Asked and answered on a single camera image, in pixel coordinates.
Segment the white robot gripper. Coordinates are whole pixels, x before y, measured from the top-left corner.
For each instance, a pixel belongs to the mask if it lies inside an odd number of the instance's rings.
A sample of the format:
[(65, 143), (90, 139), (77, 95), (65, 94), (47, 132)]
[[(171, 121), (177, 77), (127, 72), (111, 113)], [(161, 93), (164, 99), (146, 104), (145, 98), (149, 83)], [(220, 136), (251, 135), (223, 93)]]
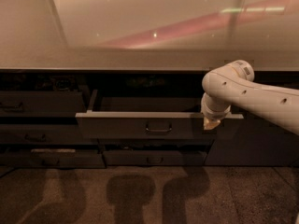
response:
[(210, 131), (221, 124), (220, 119), (224, 119), (230, 112), (231, 105), (221, 99), (204, 95), (201, 100), (201, 112), (204, 114), (204, 130)]

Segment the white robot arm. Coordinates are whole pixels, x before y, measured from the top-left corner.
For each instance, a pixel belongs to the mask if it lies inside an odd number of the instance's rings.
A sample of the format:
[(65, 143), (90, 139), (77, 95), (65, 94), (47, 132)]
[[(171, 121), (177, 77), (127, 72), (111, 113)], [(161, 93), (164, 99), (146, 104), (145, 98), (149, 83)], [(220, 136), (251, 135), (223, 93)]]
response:
[(225, 129), (207, 163), (225, 170), (234, 224), (298, 224), (298, 91), (253, 79), (244, 61), (204, 76), (204, 127)]

